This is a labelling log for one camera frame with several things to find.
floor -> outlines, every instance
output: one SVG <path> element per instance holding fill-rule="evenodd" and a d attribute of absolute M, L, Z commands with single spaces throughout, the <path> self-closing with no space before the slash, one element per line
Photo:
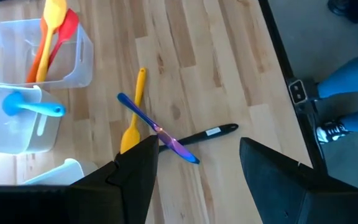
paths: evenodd
<path fill-rule="evenodd" d="M 335 16 L 327 0 L 270 0 L 270 6 L 294 74 L 324 80 L 358 56 L 358 24 Z M 321 119 L 358 110 L 358 93 L 318 103 Z M 329 174 L 358 187 L 358 134 L 323 146 Z"/>

white plastic container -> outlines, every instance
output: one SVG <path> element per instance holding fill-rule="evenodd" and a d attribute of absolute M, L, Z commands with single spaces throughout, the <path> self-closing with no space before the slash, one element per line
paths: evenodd
<path fill-rule="evenodd" d="M 58 34 L 53 37 L 52 51 Z M 0 85 L 44 89 L 76 88 L 90 84 L 93 44 L 81 24 L 59 49 L 42 83 L 25 83 L 41 40 L 40 19 L 0 22 Z"/>
<path fill-rule="evenodd" d="M 75 159 L 66 159 L 63 165 L 34 177 L 23 184 L 70 185 L 97 169 L 98 167 L 93 162 L 79 162 Z"/>
<path fill-rule="evenodd" d="M 35 153 L 50 150 L 55 144 L 60 118 L 23 110 L 8 116 L 2 102 L 13 91 L 23 94 L 30 103 L 58 102 L 38 86 L 21 88 L 0 85 L 0 152 L 6 154 Z"/>

yellow spoon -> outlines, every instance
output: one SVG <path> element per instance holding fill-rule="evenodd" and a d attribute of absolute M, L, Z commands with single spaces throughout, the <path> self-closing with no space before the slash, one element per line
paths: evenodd
<path fill-rule="evenodd" d="M 136 91 L 135 91 L 136 106 L 139 106 L 140 102 L 142 101 L 145 81 L 146 81 L 146 68 L 141 68 L 139 70 L 139 74 L 137 75 L 137 81 L 136 81 Z M 137 143 L 140 142 L 140 133 L 136 128 L 136 121 L 137 121 L 137 115 L 134 113 L 132 114 L 131 125 L 122 135 L 121 148 L 119 151 L 121 154 L 130 150 L 132 147 L 134 147 Z"/>
<path fill-rule="evenodd" d="M 48 25 L 45 46 L 42 51 L 41 62 L 37 70 L 37 82 L 44 82 L 48 72 L 49 50 L 53 31 L 58 28 L 65 19 L 67 12 L 66 0 L 47 0 L 44 7 L 44 19 Z"/>

